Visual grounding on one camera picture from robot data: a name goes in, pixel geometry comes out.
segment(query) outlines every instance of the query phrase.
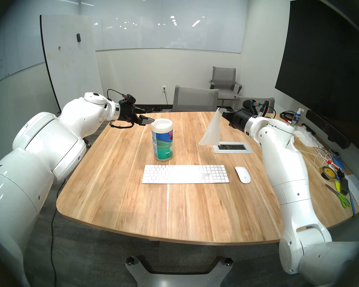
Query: crumpled paper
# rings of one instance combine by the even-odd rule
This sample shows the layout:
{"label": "crumpled paper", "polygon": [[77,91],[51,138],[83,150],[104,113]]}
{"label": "crumpled paper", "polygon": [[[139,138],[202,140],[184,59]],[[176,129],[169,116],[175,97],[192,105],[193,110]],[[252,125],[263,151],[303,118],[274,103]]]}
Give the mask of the crumpled paper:
{"label": "crumpled paper", "polygon": [[219,108],[213,115],[206,132],[198,143],[199,145],[219,145],[219,123],[221,121],[222,114],[219,112]]}
{"label": "crumpled paper", "polygon": [[312,135],[311,132],[308,132],[305,126],[294,126],[294,134],[302,141],[306,147],[320,147],[323,148],[323,145]]}

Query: ceiling light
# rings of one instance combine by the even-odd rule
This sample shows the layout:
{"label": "ceiling light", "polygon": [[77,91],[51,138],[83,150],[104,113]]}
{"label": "ceiling light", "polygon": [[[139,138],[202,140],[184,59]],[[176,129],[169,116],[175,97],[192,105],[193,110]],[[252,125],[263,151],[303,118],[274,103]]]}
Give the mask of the ceiling light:
{"label": "ceiling light", "polygon": [[62,1],[62,2],[67,2],[67,3],[72,3],[72,4],[78,5],[77,2],[72,2],[72,1],[68,1],[68,0],[55,0],[55,1]]}
{"label": "ceiling light", "polygon": [[92,4],[88,4],[88,3],[84,3],[84,2],[81,2],[81,4],[88,5],[88,6],[94,6]]}

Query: blue pen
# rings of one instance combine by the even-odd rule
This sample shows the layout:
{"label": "blue pen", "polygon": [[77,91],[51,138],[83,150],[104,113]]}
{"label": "blue pen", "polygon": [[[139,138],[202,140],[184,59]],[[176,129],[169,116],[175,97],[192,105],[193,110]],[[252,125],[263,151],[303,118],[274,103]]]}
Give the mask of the blue pen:
{"label": "blue pen", "polygon": [[351,202],[351,207],[352,207],[352,217],[355,216],[355,206],[354,206],[354,201],[352,200],[352,195],[351,195],[351,191],[348,190],[348,194],[350,195],[350,202]]}

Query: scissors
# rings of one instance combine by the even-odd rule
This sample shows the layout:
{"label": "scissors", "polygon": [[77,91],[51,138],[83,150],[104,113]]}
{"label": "scissors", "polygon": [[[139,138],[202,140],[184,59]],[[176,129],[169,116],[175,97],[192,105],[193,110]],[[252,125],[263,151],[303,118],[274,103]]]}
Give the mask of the scissors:
{"label": "scissors", "polygon": [[343,195],[341,195],[339,192],[337,192],[337,191],[335,191],[334,189],[332,189],[332,188],[330,187],[330,185],[325,184],[325,186],[338,196],[338,198],[340,199],[340,202],[342,203],[342,207],[343,207],[343,208],[347,208],[347,207],[350,206],[350,202],[347,200],[347,198],[345,198],[345,197],[344,197]]}

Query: paper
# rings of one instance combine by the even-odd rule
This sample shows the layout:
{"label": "paper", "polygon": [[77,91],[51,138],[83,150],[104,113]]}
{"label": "paper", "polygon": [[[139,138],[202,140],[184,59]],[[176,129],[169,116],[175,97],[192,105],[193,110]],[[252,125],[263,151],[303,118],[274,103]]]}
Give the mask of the paper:
{"label": "paper", "polygon": [[359,205],[359,181],[355,175],[346,175],[345,178],[348,180],[348,188],[352,196],[356,199]]}
{"label": "paper", "polygon": [[323,145],[312,135],[312,133],[308,132],[305,126],[295,126],[294,134],[302,141],[302,143],[306,147],[320,147],[323,148]]}
{"label": "paper", "polygon": [[221,116],[222,114],[219,112],[218,108],[213,115],[203,138],[198,143],[199,145],[219,145],[219,123],[221,121]]}

